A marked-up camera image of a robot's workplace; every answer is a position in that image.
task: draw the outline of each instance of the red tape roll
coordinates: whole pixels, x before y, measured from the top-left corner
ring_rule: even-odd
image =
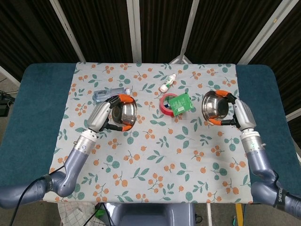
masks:
[[[160,99],[160,110],[163,114],[165,115],[168,115],[168,116],[173,116],[174,115],[174,112],[173,110],[171,109],[168,109],[164,106],[164,100],[166,99],[166,97],[169,97],[169,96],[172,96],[172,97],[177,97],[176,94],[174,93],[166,93],[163,95],[163,97]]]

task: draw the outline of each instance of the black curtain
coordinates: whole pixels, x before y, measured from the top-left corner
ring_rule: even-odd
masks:
[[[250,63],[272,68],[286,114],[301,108],[301,1]]]
[[[60,0],[85,59],[133,62],[126,0]]]
[[[140,0],[143,63],[169,63],[181,51],[192,0]]]
[[[301,117],[295,118],[288,122],[291,134],[295,142],[301,147]]]
[[[78,61],[48,0],[0,1],[0,56],[19,81],[32,63]]]
[[[201,0],[185,55],[192,63],[238,63],[281,0]]]

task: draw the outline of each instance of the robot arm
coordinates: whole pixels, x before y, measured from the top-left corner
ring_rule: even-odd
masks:
[[[251,186],[254,201],[273,206],[301,219],[301,198],[289,194],[278,182],[278,174],[271,168],[266,156],[265,145],[259,133],[254,131],[256,123],[249,106],[227,91],[218,90],[216,94],[233,104],[234,116],[232,120],[209,119],[209,121],[214,125],[236,125],[242,131],[240,139],[250,170],[262,180],[254,182]]]
[[[74,142],[74,147],[70,152],[64,167],[66,173],[56,171],[44,175],[36,181],[25,193],[21,204],[27,204],[42,200],[45,193],[52,191],[61,197],[70,195],[75,188],[77,177],[84,166],[91,150],[98,139],[98,132],[104,128],[117,131],[127,131],[131,126],[115,126],[108,123],[108,116],[114,106],[121,102],[129,103],[133,99],[124,94],[113,96],[105,102],[96,105],[92,111],[87,124],[88,129],[83,131],[78,140]],[[27,188],[28,184],[0,187],[0,207],[10,209],[17,206],[21,194]]]

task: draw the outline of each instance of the bottle cap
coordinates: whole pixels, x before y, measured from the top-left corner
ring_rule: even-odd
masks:
[[[166,85],[162,85],[162,86],[160,87],[160,91],[161,91],[162,93],[165,93],[165,92],[168,91],[168,88],[166,87]]]

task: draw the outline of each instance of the green object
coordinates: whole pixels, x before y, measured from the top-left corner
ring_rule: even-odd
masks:
[[[95,217],[98,218],[98,219],[100,219],[104,214],[105,214],[105,210],[98,210],[95,213]]]
[[[232,225],[233,225],[233,226],[236,226],[236,216],[234,216]]]
[[[169,100],[169,105],[174,112],[174,116],[193,108],[188,93],[183,93]]]

